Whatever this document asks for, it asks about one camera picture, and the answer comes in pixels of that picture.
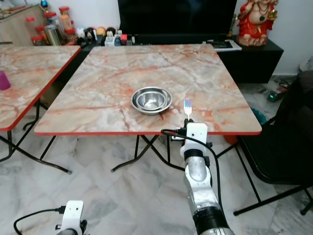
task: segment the ganesha statue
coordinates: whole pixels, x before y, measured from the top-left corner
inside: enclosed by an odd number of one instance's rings
[[[240,8],[238,43],[244,46],[262,46],[268,42],[267,30],[272,30],[277,19],[274,6],[278,0],[248,0]]]

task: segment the cable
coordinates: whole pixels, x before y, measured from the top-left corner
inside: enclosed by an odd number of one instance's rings
[[[216,163],[218,199],[219,199],[219,204],[220,204],[220,207],[221,207],[221,211],[222,211],[222,213],[224,215],[224,210],[223,210],[223,206],[222,206],[222,196],[221,196],[220,166],[219,166],[219,161],[217,159],[216,153],[214,152],[214,150],[208,144],[203,143],[203,142],[201,142],[199,140],[196,140],[194,138],[191,138],[191,137],[187,137],[187,136],[176,134],[176,132],[177,132],[176,130],[170,130],[170,129],[163,129],[163,130],[161,130],[161,133],[164,134],[164,135],[179,137],[179,138],[183,138],[183,139],[187,139],[187,140],[191,140],[191,141],[197,142],[197,143],[203,145],[204,147],[206,147],[213,154],[213,157],[214,157],[214,160],[215,160],[215,163]]]
[[[64,214],[65,206],[61,206],[61,207],[55,208],[55,209],[48,209],[48,210],[43,210],[43,211],[35,212],[35,213],[28,214],[28,215],[23,216],[22,218],[17,219],[17,220],[14,222],[14,224],[13,224],[13,227],[14,227],[15,232],[16,232],[18,235],[23,235],[23,234],[18,230],[18,228],[17,228],[17,226],[16,226],[16,224],[17,224],[19,221],[21,221],[21,220],[23,220],[23,219],[26,219],[26,218],[28,218],[28,217],[31,217],[31,216],[33,216],[33,215],[39,214],[39,213],[50,212],[50,211],[51,211],[51,212],[55,212],[55,211],[56,211],[56,212],[59,212],[59,214]]]

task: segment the marble table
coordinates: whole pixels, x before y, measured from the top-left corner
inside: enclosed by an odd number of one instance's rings
[[[169,90],[174,97],[172,106],[157,116],[135,110],[131,96],[147,86]],[[165,45],[95,47],[35,133],[137,135],[136,145],[140,135],[153,147],[155,139],[149,141],[144,135],[157,138],[161,129],[183,126],[185,97],[193,102],[191,118],[206,123],[209,134],[257,135],[262,130],[211,45]]]
[[[8,135],[8,139],[0,136],[0,140],[9,145],[9,155],[0,162],[9,159],[14,151],[18,150],[35,161],[68,172],[60,166],[42,161],[47,149],[41,158],[37,159],[20,149],[19,145],[39,119],[40,97],[79,51],[79,46],[0,46],[0,71],[5,72],[11,84],[9,89],[0,91],[0,131],[6,131]],[[30,125],[20,141],[14,145],[11,131],[35,103],[36,119],[24,126],[26,129]]]

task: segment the white wall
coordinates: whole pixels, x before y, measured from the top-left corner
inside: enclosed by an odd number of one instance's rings
[[[23,0],[11,0],[23,3]],[[27,0],[40,3],[40,0]],[[48,0],[51,10],[59,12],[58,7],[70,7],[75,26],[117,27],[120,24],[117,0]],[[235,13],[247,0],[238,0]],[[269,38],[284,49],[284,54],[274,74],[297,74],[301,62],[313,55],[313,0],[280,0],[276,6],[278,19]]]

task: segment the metal bowl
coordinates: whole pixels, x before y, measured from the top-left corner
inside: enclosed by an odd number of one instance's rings
[[[136,99],[136,104],[144,110],[153,111],[160,109],[165,103],[165,96],[161,92],[144,92]]]
[[[160,96],[157,95],[161,100],[162,100],[162,96],[164,96],[165,98],[165,102],[160,105],[160,102],[156,102],[159,106],[158,109],[155,110],[145,110],[145,104],[147,104],[147,102],[144,102],[144,100],[147,101],[147,99],[144,99],[144,97],[148,97],[147,94],[148,93],[152,93],[154,95],[156,95],[156,93],[161,94]],[[173,96],[171,93],[169,93],[169,91],[159,88],[159,87],[145,87],[145,88],[141,88],[140,90],[136,91],[131,99],[131,104],[132,106],[137,109],[139,112],[143,113],[143,114],[147,114],[147,115],[157,115],[161,112],[163,112],[164,110],[168,109],[170,107],[170,105],[173,102]]]

